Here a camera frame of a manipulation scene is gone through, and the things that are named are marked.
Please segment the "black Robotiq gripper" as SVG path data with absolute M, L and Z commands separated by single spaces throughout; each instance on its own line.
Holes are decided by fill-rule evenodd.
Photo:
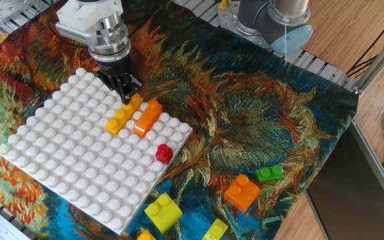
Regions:
M 97 78 L 110 90 L 115 91 L 123 104 L 129 104 L 134 94 L 138 93 L 143 83 L 132 76 L 132 63 L 130 54 L 120 57 L 116 55 L 96 55 L 98 65 Z

